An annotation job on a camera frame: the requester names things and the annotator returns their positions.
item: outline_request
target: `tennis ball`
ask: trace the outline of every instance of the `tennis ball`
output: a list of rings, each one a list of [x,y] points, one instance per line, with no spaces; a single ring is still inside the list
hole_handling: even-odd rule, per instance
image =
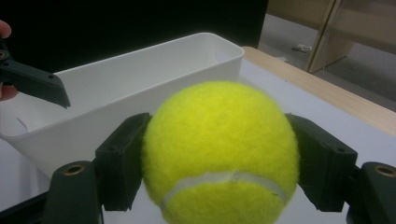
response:
[[[228,81],[188,87],[153,115],[143,178],[169,223],[273,223],[295,191],[295,135],[263,92]]]

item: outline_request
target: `hand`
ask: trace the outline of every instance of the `hand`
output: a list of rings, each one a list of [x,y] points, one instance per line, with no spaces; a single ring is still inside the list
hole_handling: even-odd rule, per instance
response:
[[[0,36],[7,38],[11,35],[11,27],[4,21],[0,21]],[[0,101],[5,101],[16,96],[18,91],[13,86],[3,86],[0,82]]]

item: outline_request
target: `tennis ball seam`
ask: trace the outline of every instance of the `tennis ball seam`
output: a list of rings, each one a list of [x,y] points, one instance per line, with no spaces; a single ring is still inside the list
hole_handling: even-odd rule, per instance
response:
[[[160,207],[161,210],[165,210],[168,202],[179,192],[184,189],[192,189],[201,184],[216,184],[216,183],[224,183],[224,182],[236,182],[236,181],[244,181],[248,183],[253,183],[261,186],[264,189],[271,190],[283,204],[288,202],[288,196],[285,190],[283,190],[274,180],[270,178],[266,178],[264,176],[254,175],[248,172],[217,172],[210,173],[206,172],[203,175],[198,176],[189,176],[183,178],[175,184],[175,186],[170,189],[164,196],[161,201]]]

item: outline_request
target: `plastic container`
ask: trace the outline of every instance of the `plastic container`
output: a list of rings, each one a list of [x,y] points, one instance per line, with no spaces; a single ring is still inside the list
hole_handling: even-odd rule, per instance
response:
[[[71,107],[20,93],[0,103],[0,135],[46,175],[94,151],[127,118],[208,80],[237,80],[243,49],[197,34],[56,74]]]

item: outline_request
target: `wooden furniture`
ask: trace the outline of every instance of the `wooden furniture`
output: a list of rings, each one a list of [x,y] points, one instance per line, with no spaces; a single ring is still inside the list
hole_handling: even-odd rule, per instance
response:
[[[392,0],[270,0],[267,11],[318,30],[304,69],[310,73],[347,56],[355,42],[396,53]]]

